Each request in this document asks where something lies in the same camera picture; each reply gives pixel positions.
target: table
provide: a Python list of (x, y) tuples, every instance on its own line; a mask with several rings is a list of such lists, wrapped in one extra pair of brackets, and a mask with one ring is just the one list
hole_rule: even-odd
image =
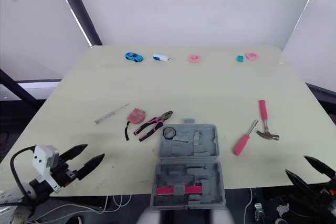
[[(126, 60), (126, 52), (141, 54), (144, 61)], [(171, 60), (154, 61), (154, 52)], [(237, 55), (246, 52), (258, 53), (259, 60), (237, 62)], [(201, 55), (201, 62), (188, 62), (189, 54)], [(259, 119), (256, 130), (264, 130), (261, 99), (267, 101), (270, 132), (279, 134), (280, 141), (253, 132), (243, 153), (235, 156), (233, 147), (254, 119)], [(113, 117), (94, 123), (126, 103), (130, 105)], [(304, 155), (336, 168), (336, 127), (276, 47), (93, 46), (63, 78), (1, 163), (0, 188), (15, 185), (9, 159), (16, 151), (33, 144), (52, 144), (62, 153), (87, 143), (84, 152), (69, 162), (70, 168), (79, 169), (105, 153), (103, 162), (58, 195), (151, 193), (160, 132), (140, 143), (132, 134), (137, 125), (130, 124), (127, 142), (126, 118), (135, 107), (146, 111), (146, 120), (172, 110), (168, 124), (183, 123), (185, 118), (215, 124), (227, 189), (290, 185), (286, 168), (308, 183), (326, 182)], [(31, 153), (17, 158), (22, 181), (37, 175), (31, 160)]]

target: black wire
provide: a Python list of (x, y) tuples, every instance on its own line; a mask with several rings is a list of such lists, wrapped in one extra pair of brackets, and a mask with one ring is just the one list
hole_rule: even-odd
[(9, 131), (3, 131), (1, 133), (7, 133), (7, 136), (5, 137), (5, 139), (2, 140), (1, 143), (0, 143), (0, 144), (3, 144), (3, 143), (5, 143), (9, 139)]
[(127, 134), (127, 128), (128, 128), (128, 125), (130, 124), (130, 121), (127, 121), (127, 126), (125, 128), (125, 137), (126, 137), (126, 141), (128, 141), (128, 134)]
[(29, 194), (26, 192), (25, 188), (23, 187), (19, 177), (17, 176), (15, 166), (14, 166), (14, 159), (16, 158), (16, 156), (19, 155), (22, 152), (29, 151), (29, 150), (34, 152), (35, 146), (24, 148), (24, 149), (18, 151), (17, 153), (15, 153), (10, 159), (10, 169), (12, 170), (12, 174), (14, 176), (17, 187), (20, 189), (21, 193), (28, 199), (30, 205), (34, 205), (34, 200), (29, 196)]
[(30, 204), (23, 203), (23, 202), (10, 202), (10, 203), (0, 204), (0, 207), (7, 207), (7, 206), (30, 206)]

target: cable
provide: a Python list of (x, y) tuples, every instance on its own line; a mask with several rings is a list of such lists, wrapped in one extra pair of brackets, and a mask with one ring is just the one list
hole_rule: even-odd
[(24, 148), (20, 151), (18, 151), (17, 153), (15, 153), (11, 159), (10, 159), (10, 169), (12, 170), (12, 174), (13, 174), (13, 177), (15, 179), (15, 182), (17, 184), (17, 187), (20, 189), (21, 193), (28, 199), (28, 201), (30, 202), (31, 205), (34, 205), (34, 200), (28, 195), (28, 193), (26, 192), (25, 188), (23, 187), (19, 177), (17, 176), (17, 173), (16, 173), (16, 170), (15, 170), (15, 166), (14, 166), (14, 159), (16, 158), (17, 155), (21, 154), (22, 152), (25, 152), (25, 151), (33, 151), (35, 150), (35, 146), (31, 146), (31, 147), (27, 147), (27, 148)]
[(129, 140), (128, 138), (128, 134), (127, 134), (127, 128), (128, 128), (128, 125), (130, 124), (130, 121), (127, 121), (127, 125), (126, 125), (126, 128), (125, 128), (125, 138), (126, 138), (126, 141)]
[(9, 139), (9, 131), (0, 132), (0, 136), (1, 136), (1, 133), (7, 133), (6, 137), (0, 142), (0, 144), (3, 144)]
[[(280, 197), (280, 200), (281, 200), (281, 202), (282, 202), (283, 204), (286, 205), (286, 203), (284, 202), (284, 200), (282, 199), (282, 197)], [(295, 214), (295, 215), (297, 215), (297, 216), (304, 217), (304, 218), (319, 218), (319, 217), (317, 217), (317, 216), (307, 216), (307, 215), (301, 215), (301, 214), (298, 214), (297, 212), (294, 212), (294, 211), (291, 210), (290, 208), (289, 208), (289, 211), (290, 211), (292, 214)]]
[(23, 202), (9, 202), (0, 204), (0, 207), (8, 207), (8, 206), (30, 206), (30, 205)]
[(245, 207), (245, 209), (244, 209), (244, 224), (245, 224), (245, 218), (246, 218), (246, 209), (248, 208), (249, 205), (251, 205), (252, 198), (253, 198), (253, 195), (252, 195), (252, 188), (250, 188), (250, 191), (251, 191), (251, 199), (250, 199), (250, 201), (248, 202), (248, 204), (246, 205), (246, 207)]
[[(124, 204), (124, 205), (121, 205), (121, 207), (125, 207), (128, 205), (128, 203), (131, 201), (131, 198), (132, 198), (132, 195), (130, 195), (130, 198), (128, 199), (128, 201)], [(114, 196), (113, 196), (113, 202), (118, 206)]]
[(59, 208), (65, 207), (65, 206), (76, 206), (76, 207), (86, 208), (86, 209), (89, 209), (89, 210), (73, 212), (73, 213), (70, 213), (70, 214), (68, 214), (68, 215), (65, 215), (65, 216), (62, 216), (62, 217), (60, 217), (60, 218), (57, 218), (57, 219), (54, 219), (54, 220), (51, 220), (51, 221), (47, 221), (47, 222), (32, 222), (32, 221), (28, 221), (28, 223), (32, 223), (32, 224), (34, 224), (34, 223), (39, 223), (39, 224), (51, 223), (51, 222), (54, 222), (54, 221), (57, 221), (57, 220), (60, 220), (60, 219), (64, 219), (64, 218), (66, 218), (66, 217), (69, 217), (69, 216), (71, 216), (71, 215), (79, 214), (79, 213), (81, 213), (81, 212), (94, 212), (94, 213), (99, 214), (99, 215), (101, 215), (101, 214), (103, 214), (103, 213), (106, 213), (106, 212), (116, 212), (116, 211), (118, 211), (121, 207), (126, 206), (126, 205), (131, 201), (132, 195), (130, 195), (129, 200), (128, 200), (125, 204), (123, 204), (123, 205), (122, 205), (122, 195), (120, 195), (120, 204), (117, 204), (117, 203), (116, 203), (116, 200), (114, 199), (114, 196), (113, 196), (113, 201), (114, 201), (114, 203), (118, 206), (118, 208), (115, 209), (115, 210), (111, 210), (111, 211), (106, 211), (106, 207), (107, 207), (107, 203), (108, 203), (108, 198), (109, 198), (109, 196), (106, 196), (105, 206), (104, 206), (104, 209), (103, 209), (102, 212), (99, 212), (99, 211), (97, 211), (97, 210), (95, 210), (95, 209), (93, 209), (93, 208), (86, 207), (86, 206), (81, 206), (81, 205), (76, 205), (76, 204), (66, 204), (66, 205), (62, 205), (62, 206), (59, 206), (59, 207), (56, 207), (56, 208), (52, 209), (51, 211), (49, 211), (49, 212), (45, 213), (44, 215), (38, 217), (37, 220), (39, 220), (40, 218), (42, 218), (42, 217), (44, 217), (44, 216), (50, 214), (50, 213), (53, 212), (53, 211), (55, 211), (55, 210), (57, 210), (57, 209), (59, 209)]
[[(104, 206), (103, 212), (106, 210), (106, 206), (107, 206), (108, 198), (109, 198), (109, 196), (106, 196), (105, 206)], [(97, 214), (100, 214), (100, 213), (101, 213), (100, 211), (97, 211), (96, 209), (91, 208), (91, 207), (86, 207), (86, 206), (77, 205), (77, 204), (65, 204), (65, 205), (62, 205), (62, 206), (59, 206), (59, 207), (56, 207), (56, 208), (52, 209), (51, 211), (49, 211), (49, 212), (47, 212), (47, 213), (41, 215), (40, 217), (38, 217), (38, 218), (36, 218), (36, 219), (39, 220), (39, 219), (43, 218), (44, 216), (46, 216), (46, 215), (48, 215), (48, 214), (50, 214), (50, 213), (56, 211), (57, 209), (60, 209), (60, 208), (62, 208), (62, 207), (67, 207), (67, 206), (74, 206), (74, 207), (86, 208), (86, 209), (89, 209), (89, 210), (91, 210), (91, 211), (93, 211), (93, 212), (95, 212), (95, 213), (97, 213)]]

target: white cable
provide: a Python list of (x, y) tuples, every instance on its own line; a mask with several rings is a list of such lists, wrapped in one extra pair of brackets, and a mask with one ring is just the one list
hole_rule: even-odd
[(251, 191), (251, 199), (250, 199), (250, 201), (248, 202), (248, 204), (246, 205), (246, 207), (245, 207), (245, 209), (244, 209), (244, 224), (245, 224), (245, 217), (246, 217), (246, 209), (248, 208), (249, 205), (251, 205), (252, 198), (253, 198), (253, 195), (252, 195), (252, 188), (250, 188), (250, 191)]
[[(106, 197), (104, 210), (105, 210), (105, 208), (106, 208), (108, 198), (109, 198), (109, 196)], [(57, 209), (60, 209), (60, 208), (62, 208), (62, 207), (67, 207), (67, 206), (74, 206), (74, 207), (86, 208), (86, 209), (89, 209), (89, 210), (91, 210), (91, 211), (93, 211), (93, 212), (95, 212), (95, 213), (97, 213), (97, 214), (101, 214), (100, 211), (97, 211), (97, 210), (95, 210), (95, 209), (93, 209), (93, 208), (91, 208), (91, 207), (86, 207), (86, 206), (81, 206), (81, 205), (76, 205), (76, 204), (65, 204), (65, 205), (62, 205), (62, 206), (59, 206), (59, 207), (56, 207), (56, 208), (52, 209), (51, 211), (45, 213), (44, 215), (41, 215), (40, 217), (37, 218), (37, 220), (39, 220), (39, 219), (43, 218), (44, 216), (46, 216), (46, 215), (52, 213), (53, 211), (56, 211)]]
[(51, 223), (51, 222), (54, 222), (54, 221), (57, 221), (57, 220), (64, 219), (64, 218), (69, 217), (69, 216), (71, 216), (71, 215), (79, 214), (79, 213), (81, 213), (81, 212), (94, 212), (94, 213), (99, 214), (99, 215), (101, 215), (101, 214), (103, 214), (103, 213), (105, 213), (105, 212), (116, 212), (116, 211), (118, 211), (122, 206), (126, 206), (126, 205), (130, 202), (130, 200), (131, 200), (131, 196), (130, 196), (130, 199), (127, 201), (127, 203), (124, 204), (124, 205), (122, 205), (122, 195), (120, 195), (120, 204), (119, 204), (119, 205), (116, 204), (116, 205), (118, 206), (118, 208), (115, 209), (115, 210), (106, 211), (108, 198), (109, 198), (109, 196), (106, 196), (105, 206), (104, 206), (104, 209), (103, 209), (102, 212), (99, 212), (99, 211), (97, 211), (97, 210), (95, 210), (95, 209), (93, 209), (93, 208), (86, 207), (86, 206), (81, 206), (81, 205), (76, 205), (76, 204), (66, 204), (66, 205), (63, 205), (63, 206), (59, 206), (59, 207), (57, 207), (57, 208), (54, 208), (53, 210), (51, 210), (51, 211), (45, 213), (44, 215), (40, 216), (39, 218), (37, 218), (37, 220), (40, 219), (40, 218), (42, 218), (42, 217), (44, 217), (44, 216), (46, 216), (46, 215), (48, 215), (48, 214), (50, 214), (50, 213), (53, 212), (53, 211), (55, 211), (55, 210), (57, 210), (57, 209), (59, 209), (59, 208), (61, 208), (61, 207), (65, 207), (65, 206), (76, 206), (76, 207), (86, 208), (86, 209), (89, 209), (89, 210), (78, 211), (78, 212), (72, 212), (72, 213), (70, 213), (70, 214), (68, 214), (68, 215), (62, 216), (62, 217), (60, 217), (60, 218), (57, 218), (57, 219), (54, 219), (54, 220), (51, 220), (51, 221), (46, 221), (46, 222), (31, 222), (31, 221), (28, 221), (28, 223), (32, 223), (32, 224), (34, 224), (34, 223), (47, 224), (47, 223)]
[[(121, 205), (121, 207), (125, 207), (128, 205), (128, 203), (131, 201), (131, 198), (132, 198), (132, 195), (130, 195), (130, 198), (128, 199), (128, 201), (124, 204), (124, 205)], [(117, 204), (116, 202), (116, 199), (114, 198), (113, 196), (113, 202), (118, 206), (119, 204)]]

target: gray tool case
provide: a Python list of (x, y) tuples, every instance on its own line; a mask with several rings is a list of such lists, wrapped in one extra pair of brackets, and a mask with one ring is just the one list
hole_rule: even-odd
[[(164, 132), (169, 132), (169, 139)], [(157, 210), (224, 207), (218, 156), (215, 125), (195, 124), (193, 119), (185, 119), (184, 124), (164, 125), (160, 138), (161, 161), (155, 168), (150, 207)]]

